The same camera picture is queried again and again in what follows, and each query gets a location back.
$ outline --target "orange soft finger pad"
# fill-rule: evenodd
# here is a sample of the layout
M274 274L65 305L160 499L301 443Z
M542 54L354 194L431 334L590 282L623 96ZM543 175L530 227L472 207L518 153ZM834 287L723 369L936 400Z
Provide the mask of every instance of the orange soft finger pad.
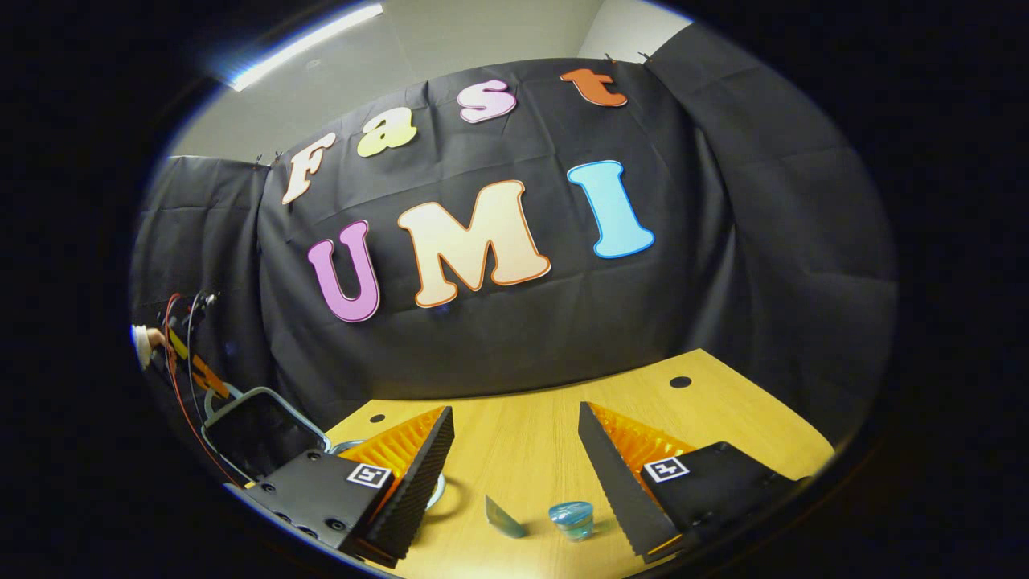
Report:
M356 541L360 556L391 568L406 556L453 442L453 410L440 406L340 455L395 477Z
M611 439L614 447L617 448L618 455L622 456L622 460L626 463L626 466L633 472L637 482L650 496L650 499L657 503L658 500L650 493L650 488L643 483L643 479L640 476L643 465L693 453L697 448L653 427L648 427L628 417L623 417L617 412L597 406L592 402L588 402L587 404L590 405L590 409L593 410L597 421L604 428L604 432L607 433L608 438Z
M396 492L396 487L400 485L400 481L407 474L407 469L411 468L422 445L428 440L432 427L439 420L445 408L445 406L440 406L415 417L392 429L379 433L357 446L344 450L340 455L340 457L350 461L393 471L393 485L386 491L379 507L371 513L371 518L379 514L383 505L389 502L390 497Z

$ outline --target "wooden table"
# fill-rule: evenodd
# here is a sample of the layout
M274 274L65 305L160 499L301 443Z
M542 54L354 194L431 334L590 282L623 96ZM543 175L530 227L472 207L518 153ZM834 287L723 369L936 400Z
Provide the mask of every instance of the wooden table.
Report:
M693 383L673 389L669 382ZM703 351L607 378L523 394L458 400L372 400L328 431L332 444L367 439L417 414L450 405L455 439L443 467L447 491L425 515L395 570L412 579L626 577L644 565L617 526L578 438L579 403L593 402L703 447L726 441L783 476L814 474L832 447L771 395ZM385 415L379 423L369 420ZM486 522L489 495L528 531L508 539ZM594 505L599 532L565 540L546 510Z

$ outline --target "red cable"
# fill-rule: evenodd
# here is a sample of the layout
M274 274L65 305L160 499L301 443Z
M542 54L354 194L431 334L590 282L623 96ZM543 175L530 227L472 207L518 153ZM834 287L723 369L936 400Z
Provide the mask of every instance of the red cable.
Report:
M175 294L172 294L172 297L168 299L168 307L165 310L165 349L168 351L168 361L169 361L168 369L171 370L172 386L175 387L175 398L179 400L179 408L182 409L182 415L185 417L186 424L189 425L189 430L192 431L193 436L197 437L197 442L200 443L201 448L204 449L204 453L207 453L207 456L211 459L211 462L213 462L214 465L218 467L218 470L221 471L221 474L225 475L225 478L230 480L233 484L235 484L236 486L242 488L242 486L240 486L240 483L236 482L236 479L228 476L228 473L225 472L225 469L221 468L221 464L218 463L217 459L215 459L213 455L211 455L211 451L207 449L207 445L204 444L204 440L200 438L199 434L197 434L197 429L193 428L192 421L189 420L189 413L186 412L186 405L182 403L182 395L179 394L179 383L178 381L175 379L175 355L172 351L172 340L170 331L168 329L168 320L169 316L172 313L172 305L174 304L174 300L177 300L181 296L177 292ZM186 372L189 372L188 360L186 361Z

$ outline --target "black cable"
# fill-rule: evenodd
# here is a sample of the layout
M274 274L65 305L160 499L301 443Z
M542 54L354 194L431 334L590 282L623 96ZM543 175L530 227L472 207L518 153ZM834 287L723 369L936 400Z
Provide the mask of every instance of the black cable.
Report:
M179 294L177 292L175 294L173 294L172 297L168 300L168 307L165 311L165 348L169 349L169 350L172 349L171 331L169 330L169 322L171 321L171 317L172 317L172 306L175 305L175 303L178 301L179 297L180 296L179 296ZM191 317L192 317L192 313L190 312L190 322L192 322ZM174 361L174 357L169 359L168 375L171 376L171 378L172 378L172 389L175 390L175 398L179 402L179 409L182 410L182 417L186 420L186 425L189 426L189 430L192 431L193 437L197 438L197 442L200 444L201 448L204 449L204 453L207 454L208 458L211 459L211 461L214 463L214 466L218 467L218 470L221 471L221 474L225 475L225 478L227 478L228 480L230 480L233 482L233 484L235 484L236 486L238 486L240 488L243 488L243 486L240 485L240 483L236 482L236 479L233 478L232 475L229 475L227 472L225 472L225 469L222 468L221 463L219 463L218 460L214 458L214 455L211 455L211 450L208 450L207 447L209 445L205 444L204 443L204 439L202 439L201 436L200 436L200 434L197 433L197 428L193 427L192 421L189 420L189 414L186 412L186 407L185 407L185 405L182 404L182 394L179 393L179 384L175 379L175 373L172 372L172 364L174 364L174 362L172 362L172 361ZM188 363L189 363L189 361L187 360L186 361L186 364L187 364L186 370L187 371L189 370ZM221 457L221 454L219 454L216 448L214 448L213 446L211 448L218 455L218 457L221 458L222 461L225 461L225 458Z
M193 409L197 410L197 419L201 421L201 424L207 421L204 420L204 415L200 411L200 405L197 404L197 387L193 386L192 382L192 350L190 339L192 338L192 317L197 314L197 300L200 299L203 293L203 291L197 292L197 297L193 298L193 303L189 306L189 321L186 323L186 374L189 375L189 396L193 399Z

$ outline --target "yellow letter a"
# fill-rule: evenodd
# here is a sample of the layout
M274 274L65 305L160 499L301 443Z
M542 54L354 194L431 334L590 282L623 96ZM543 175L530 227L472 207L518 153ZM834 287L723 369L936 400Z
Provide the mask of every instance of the yellow letter a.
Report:
M410 108L398 106L365 122L361 130L365 135L357 142L357 154L371 156L415 138L418 129L411 125L411 114Z

